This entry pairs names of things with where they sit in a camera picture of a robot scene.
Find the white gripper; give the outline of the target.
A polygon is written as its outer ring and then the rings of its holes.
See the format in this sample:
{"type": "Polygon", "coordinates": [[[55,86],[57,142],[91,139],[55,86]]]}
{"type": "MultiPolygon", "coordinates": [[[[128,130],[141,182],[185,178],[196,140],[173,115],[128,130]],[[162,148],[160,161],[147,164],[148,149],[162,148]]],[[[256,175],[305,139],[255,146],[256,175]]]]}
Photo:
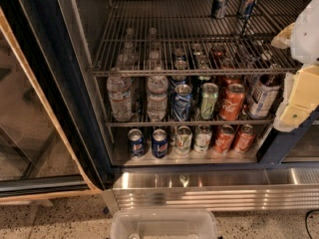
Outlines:
{"type": "MultiPolygon", "coordinates": [[[[319,0],[311,0],[295,21],[271,41],[277,49],[291,46],[291,56],[302,64],[319,63],[319,0]]],[[[303,65],[284,79],[283,101],[274,128],[290,132],[301,126],[319,106],[319,66],[303,65]]]]}

